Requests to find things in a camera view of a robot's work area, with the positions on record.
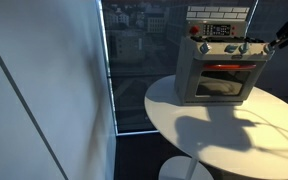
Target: table pedestal base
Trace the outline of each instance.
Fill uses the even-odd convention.
[[[187,179],[190,176],[188,174],[191,174],[190,169],[193,170],[192,168],[194,168],[191,174],[192,180],[213,180],[212,175],[202,164],[197,162],[195,165],[195,160],[191,160],[191,158],[185,156],[175,156],[168,159],[161,167],[159,180]]]

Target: white round table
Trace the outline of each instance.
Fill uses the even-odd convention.
[[[288,179],[288,104],[254,87],[241,106],[180,106],[174,79],[158,80],[145,96],[150,120],[168,141],[224,171]]]

